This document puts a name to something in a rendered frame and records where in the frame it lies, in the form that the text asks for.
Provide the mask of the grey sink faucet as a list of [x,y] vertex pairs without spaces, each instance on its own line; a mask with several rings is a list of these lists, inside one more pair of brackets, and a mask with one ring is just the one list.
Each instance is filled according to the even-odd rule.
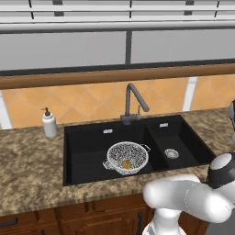
[[144,112],[149,112],[150,108],[144,101],[143,97],[140,95],[138,89],[133,83],[129,83],[126,89],[126,104],[125,104],[125,114],[120,117],[122,123],[124,125],[129,125],[133,120],[140,120],[141,114],[138,112],[137,114],[130,113],[130,93],[133,93],[136,99],[139,102],[138,109],[143,109]]

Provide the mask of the silver mesh colander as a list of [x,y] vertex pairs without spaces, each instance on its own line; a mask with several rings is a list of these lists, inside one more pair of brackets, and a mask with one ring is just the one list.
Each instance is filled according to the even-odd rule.
[[[151,148],[146,144],[121,141],[108,149],[103,165],[106,169],[115,170],[122,175],[135,174],[148,163],[150,151]],[[122,166],[125,160],[131,162],[129,169],[124,169]]]

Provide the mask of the black double sink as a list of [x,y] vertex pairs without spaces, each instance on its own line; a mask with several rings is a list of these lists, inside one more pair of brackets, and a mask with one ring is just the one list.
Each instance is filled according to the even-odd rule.
[[120,121],[64,129],[63,184],[79,185],[121,176],[103,165],[108,149],[121,141],[145,144],[149,161],[141,174],[209,164],[214,152],[180,115],[149,117],[125,125]]

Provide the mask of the white soap dispenser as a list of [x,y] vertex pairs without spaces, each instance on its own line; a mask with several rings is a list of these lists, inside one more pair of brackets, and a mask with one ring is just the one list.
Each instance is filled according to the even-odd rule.
[[52,115],[47,107],[44,108],[45,113],[42,116],[42,124],[45,136],[53,138],[57,135],[56,118]]

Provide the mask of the brown wooden drawer front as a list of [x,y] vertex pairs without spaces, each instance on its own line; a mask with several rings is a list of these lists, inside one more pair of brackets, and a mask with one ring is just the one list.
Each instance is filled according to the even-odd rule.
[[0,228],[0,235],[61,235],[52,208],[2,216],[0,223],[13,217],[17,217],[17,224]]
[[128,207],[138,207],[144,205],[142,194],[129,196],[117,196],[96,200],[91,203],[91,209],[94,212],[103,212],[107,210],[122,209]]

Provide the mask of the brown wooden cupboard door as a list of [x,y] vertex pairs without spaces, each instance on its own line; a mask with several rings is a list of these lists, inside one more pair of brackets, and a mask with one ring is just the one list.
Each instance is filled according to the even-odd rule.
[[62,235],[136,235],[140,212],[143,226],[145,207],[131,207],[67,221],[60,218],[59,228]]

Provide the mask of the window with grey frame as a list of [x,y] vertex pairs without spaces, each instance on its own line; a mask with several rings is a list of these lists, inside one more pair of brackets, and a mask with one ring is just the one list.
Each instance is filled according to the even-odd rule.
[[235,1],[0,0],[0,76],[235,63]]

